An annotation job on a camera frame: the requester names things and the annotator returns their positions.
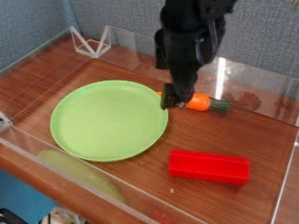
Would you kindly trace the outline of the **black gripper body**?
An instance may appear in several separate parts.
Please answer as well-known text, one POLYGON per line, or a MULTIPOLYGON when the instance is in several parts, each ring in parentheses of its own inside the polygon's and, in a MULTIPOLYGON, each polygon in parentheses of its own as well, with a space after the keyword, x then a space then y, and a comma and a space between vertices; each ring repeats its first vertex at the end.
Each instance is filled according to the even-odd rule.
POLYGON ((225 18, 161 17, 153 35, 154 67, 166 69, 173 85, 193 85, 200 68, 214 59, 225 34, 225 18))

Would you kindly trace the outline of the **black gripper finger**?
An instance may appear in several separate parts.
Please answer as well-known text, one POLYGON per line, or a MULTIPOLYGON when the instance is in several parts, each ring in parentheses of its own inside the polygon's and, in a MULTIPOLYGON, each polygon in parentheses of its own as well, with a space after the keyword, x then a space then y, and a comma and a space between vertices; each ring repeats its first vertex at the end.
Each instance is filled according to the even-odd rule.
POLYGON ((186 107, 188 102, 192 99, 194 90, 190 89, 176 89, 172 83, 165 83, 162 86, 161 92, 161 101, 160 107, 161 109, 184 109, 186 107))

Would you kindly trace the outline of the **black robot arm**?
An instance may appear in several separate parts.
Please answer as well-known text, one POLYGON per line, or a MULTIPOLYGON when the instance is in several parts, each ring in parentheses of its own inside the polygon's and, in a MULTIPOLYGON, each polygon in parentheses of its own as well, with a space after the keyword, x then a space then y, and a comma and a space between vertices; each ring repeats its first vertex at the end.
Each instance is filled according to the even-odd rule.
POLYGON ((165 0, 153 35, 154 67, 168 69, 161 109, 182 109, 192 99, 197 72, 209 64, 225 34, 225 15, 237 0, 165 0))

